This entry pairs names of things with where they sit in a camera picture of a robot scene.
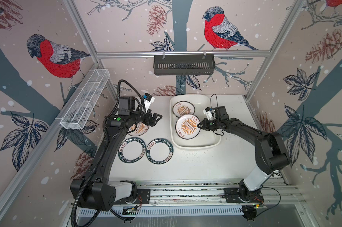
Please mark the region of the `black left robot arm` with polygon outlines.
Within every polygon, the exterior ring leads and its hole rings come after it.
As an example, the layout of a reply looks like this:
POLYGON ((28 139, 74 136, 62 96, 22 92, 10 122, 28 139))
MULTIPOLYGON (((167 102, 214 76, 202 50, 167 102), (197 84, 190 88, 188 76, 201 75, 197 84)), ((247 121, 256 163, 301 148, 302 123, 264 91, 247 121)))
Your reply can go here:
POLYGON ((137 123, 154 127, 162 115, 145 115, 133 111, 130 115, 111 115, 103 126, 103 141, 93 158, 92 164, 81 179, 75 179, 70 185, 74 196, 74 205, 100 211, 109 211, 120 195, 114 186, 108 184, 109 174, 117 152, 131 126, 137 123))

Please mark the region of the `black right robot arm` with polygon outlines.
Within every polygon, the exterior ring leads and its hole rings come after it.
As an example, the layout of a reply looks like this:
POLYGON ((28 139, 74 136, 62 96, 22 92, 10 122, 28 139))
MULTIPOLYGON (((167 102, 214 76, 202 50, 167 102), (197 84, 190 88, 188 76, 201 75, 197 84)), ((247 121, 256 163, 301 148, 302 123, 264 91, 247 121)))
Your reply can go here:
POLYGON ((225 120, 204 119, 198 128, 205 131, 216 131, 236 135, 255 147, 256 166, 249 175, 239 183, 239 198, 244 202, 251 201, 264 182, 268 180, 276 170, 282 170, 291 164, 287 148, 282 136, 277 132, 265 132, 244 124, 237 118, 225 120))

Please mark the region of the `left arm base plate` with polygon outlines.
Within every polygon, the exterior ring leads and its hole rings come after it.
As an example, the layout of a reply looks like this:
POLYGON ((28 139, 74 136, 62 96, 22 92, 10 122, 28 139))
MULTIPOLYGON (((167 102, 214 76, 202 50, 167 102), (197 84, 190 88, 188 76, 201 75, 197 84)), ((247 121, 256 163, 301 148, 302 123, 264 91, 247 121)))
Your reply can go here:
POLYGON ((134 201, 126 201, 125 199, 121 199, 116 201, 115 205, 145 205, 150 203, 151 190, 150 189, 138 189, 137 197, 134 201))

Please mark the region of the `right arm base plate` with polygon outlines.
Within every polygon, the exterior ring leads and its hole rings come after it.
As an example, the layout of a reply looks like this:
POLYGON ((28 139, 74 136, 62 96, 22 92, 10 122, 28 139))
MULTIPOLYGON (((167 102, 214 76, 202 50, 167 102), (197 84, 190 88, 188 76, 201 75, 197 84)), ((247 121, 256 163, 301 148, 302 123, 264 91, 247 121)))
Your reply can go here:
POLYGON ((261 189, 249 191, 247 188, 224 188, 227 203, 264 203, 261 189))

